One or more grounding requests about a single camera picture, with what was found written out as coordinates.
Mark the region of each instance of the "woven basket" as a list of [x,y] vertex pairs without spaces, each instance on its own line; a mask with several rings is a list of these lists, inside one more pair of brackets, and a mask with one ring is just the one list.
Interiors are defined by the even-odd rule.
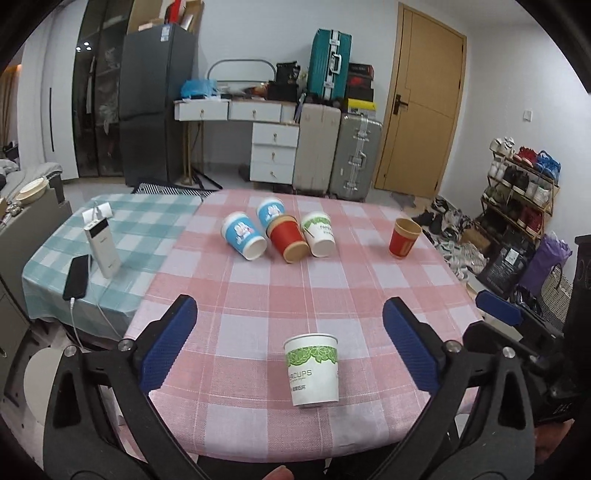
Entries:
[[572,293],[573,286],[562,274],[562,266],[556,264],[542,285],[538,301],[542,308],[542,317],[560,331],[566,320]]

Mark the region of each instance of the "teal suitcase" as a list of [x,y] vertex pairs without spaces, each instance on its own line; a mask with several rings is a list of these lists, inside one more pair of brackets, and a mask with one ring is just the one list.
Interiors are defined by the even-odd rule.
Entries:
[[318,30],[312,44],[308,92],[324,100],[345,97],[351,35],[337,30]]

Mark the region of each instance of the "curtain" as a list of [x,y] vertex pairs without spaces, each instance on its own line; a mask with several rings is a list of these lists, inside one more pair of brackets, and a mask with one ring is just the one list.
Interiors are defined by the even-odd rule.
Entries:
[[10,142],[10,125],[13,112],[14,98],[16,93],[16,83],[18,76],[18,66],[8,67],[0,76],[0,147]]

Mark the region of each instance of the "silver suitcase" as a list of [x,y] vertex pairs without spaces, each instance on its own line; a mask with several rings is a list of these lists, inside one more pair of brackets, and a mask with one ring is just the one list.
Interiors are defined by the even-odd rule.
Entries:
[[330,176],[330,194],[343,200],[365,200],[374,176],[381,135],[380,122],[366,116],[343,114]]
[[304,104],[295,154],[293,187],[296,190],[317,195],[327,192],[339,124],[338,108]]

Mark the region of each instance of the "ceiling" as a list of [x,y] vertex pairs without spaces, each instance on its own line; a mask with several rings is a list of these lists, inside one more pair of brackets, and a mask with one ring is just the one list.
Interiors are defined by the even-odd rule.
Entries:
[[467,27],[536,24],[516,0],[423,0]]

